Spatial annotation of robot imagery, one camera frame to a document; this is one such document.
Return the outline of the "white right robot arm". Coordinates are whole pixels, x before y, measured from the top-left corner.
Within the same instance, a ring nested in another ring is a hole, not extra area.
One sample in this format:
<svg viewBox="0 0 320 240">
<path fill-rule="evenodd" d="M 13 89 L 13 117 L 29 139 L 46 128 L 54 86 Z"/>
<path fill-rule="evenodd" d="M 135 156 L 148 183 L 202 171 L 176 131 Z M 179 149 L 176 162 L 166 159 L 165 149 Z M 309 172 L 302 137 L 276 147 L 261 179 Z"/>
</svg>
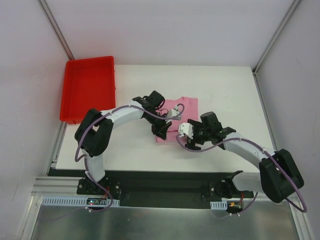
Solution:
<svg viewBox="0 0 320 240">
<path fill-rule="evenodd" d="M 178 132 L 186 138 L 184 146 L 191 152 L 203 152 L 201 146 L 210 142 L 213 147 L 236 154 L 258 169 L 256 173 L 238 170 L 225 177 L 214 188 L 223 198 L 234 198 L 250 191 L 264 193 L 274 203 L 280 203 L 305 184 L 288 150 L 259 146 L 235 129 L 223 127 L 212 111 L 202 114 L 200 121 L 188 119 L 183 122 Z"/>
</svg>

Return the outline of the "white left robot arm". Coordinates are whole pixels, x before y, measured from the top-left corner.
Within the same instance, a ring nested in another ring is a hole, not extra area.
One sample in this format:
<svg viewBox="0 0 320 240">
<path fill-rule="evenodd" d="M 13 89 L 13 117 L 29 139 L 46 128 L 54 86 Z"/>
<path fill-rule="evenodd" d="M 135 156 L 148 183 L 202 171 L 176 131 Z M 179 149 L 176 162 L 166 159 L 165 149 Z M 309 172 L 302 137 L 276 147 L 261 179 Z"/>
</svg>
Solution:
<svg viewBox="0 0 320 240">
<path fill-rule="evenodd" d="M 127 105 L 109 111 L 90 109 L 79 127 L 74 138 L 77 149 L 74 160 L 84 160 L 85 176 L 78 186 L 78 193 L 105 194 L 108 187 L 105 183 L 106 173 L 103 154 L 107 149 L 112 131 L 131 121 L 145 119 L 151 125 L 154 136 L 166 140 L 169 127 L 174 120 L 180 119 L 179 106 L 176 105 L 167 113 L 162 114 L 165 98 L 157 91 L 147 96 L 134 97 Z"/>
</svg>

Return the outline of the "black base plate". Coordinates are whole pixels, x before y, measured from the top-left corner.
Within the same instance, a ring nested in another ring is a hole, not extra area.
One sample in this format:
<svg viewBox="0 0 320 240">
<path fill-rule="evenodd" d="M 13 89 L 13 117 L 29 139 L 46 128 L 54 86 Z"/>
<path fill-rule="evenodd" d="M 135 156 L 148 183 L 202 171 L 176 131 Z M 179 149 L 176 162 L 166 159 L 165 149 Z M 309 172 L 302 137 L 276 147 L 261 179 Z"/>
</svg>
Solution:
<svg viewBox="0 0 320 240">
<path fill-rule="evenodd" d="M 79 180 L 76 193 L 101 197 L 108 190 L 122 207 L 209 209 L 224 199 L 221 190 L 229 172 L 161 172 L 109 170 L 95 185 Z"/>
</svg>

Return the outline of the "left aluminium corner post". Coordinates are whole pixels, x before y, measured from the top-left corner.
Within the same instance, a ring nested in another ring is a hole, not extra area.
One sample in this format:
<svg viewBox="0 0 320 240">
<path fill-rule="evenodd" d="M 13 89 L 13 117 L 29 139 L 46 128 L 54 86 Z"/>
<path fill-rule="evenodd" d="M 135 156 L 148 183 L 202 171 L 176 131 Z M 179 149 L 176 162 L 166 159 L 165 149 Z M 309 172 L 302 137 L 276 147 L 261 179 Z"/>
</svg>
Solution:
<svg viewBox="0 0 320 240">
<path fill-rule="evenodd" d="M 43 11 L 47 21 L 49 22 L 58 42 L 60 43 L 64 53 L 66 54 L 69 61 L 75 60 L 75 57 L 71 51 L 71 48 L 69 47 L 63 32 L 61 31 L 58 22 L 56 21 L 53 12 L 48 5 L 46 0 L 37 0 L 39 7 Z"/>
</svg>

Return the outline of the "pink t shirt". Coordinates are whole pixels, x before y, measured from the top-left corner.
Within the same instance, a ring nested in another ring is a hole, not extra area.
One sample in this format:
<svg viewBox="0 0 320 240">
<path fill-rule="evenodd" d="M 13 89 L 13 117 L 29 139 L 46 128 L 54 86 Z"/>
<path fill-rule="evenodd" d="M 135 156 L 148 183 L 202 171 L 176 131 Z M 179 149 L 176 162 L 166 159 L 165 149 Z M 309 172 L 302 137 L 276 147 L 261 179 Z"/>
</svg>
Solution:
<svg viewBox="0 0 320 240">
<path fill-rule="evenodd" d="M 173 120 L 172 125 L 168 128 L 166 134 L 166 140 L 161 139 L 156 136 L 156 143 L 172 143 L 176 141 L 176 135 L 178 134 L 179 124 L 186 123 L 188 119 L 192 119 L 197 121 L 199 118 L 198 111 L 198 98 L 186 97 L 182 96 L 178 99 L 167 99 L 162 106 L 162 108 L 158 111 L 161 114 L 167 114 L 169 110 L 173 109 L 177 104 L 184 105 L 184 111 L 182 113 L 180 120 Z"/>
</svg>

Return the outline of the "red plastic bin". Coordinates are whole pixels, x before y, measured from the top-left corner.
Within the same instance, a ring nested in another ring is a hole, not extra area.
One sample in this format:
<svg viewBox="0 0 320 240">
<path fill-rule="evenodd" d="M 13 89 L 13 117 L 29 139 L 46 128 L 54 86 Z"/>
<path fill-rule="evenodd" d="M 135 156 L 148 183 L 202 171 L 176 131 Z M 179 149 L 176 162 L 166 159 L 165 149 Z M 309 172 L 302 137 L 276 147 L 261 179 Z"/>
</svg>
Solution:
<svg viewBox="0 0 320 240">
<path fill-rule="evenodd" d="M 69 60 L 65 65 L 59 119 L 79 124 L 88 110 L 116 107 L 113 56 Z"/>
</svg>

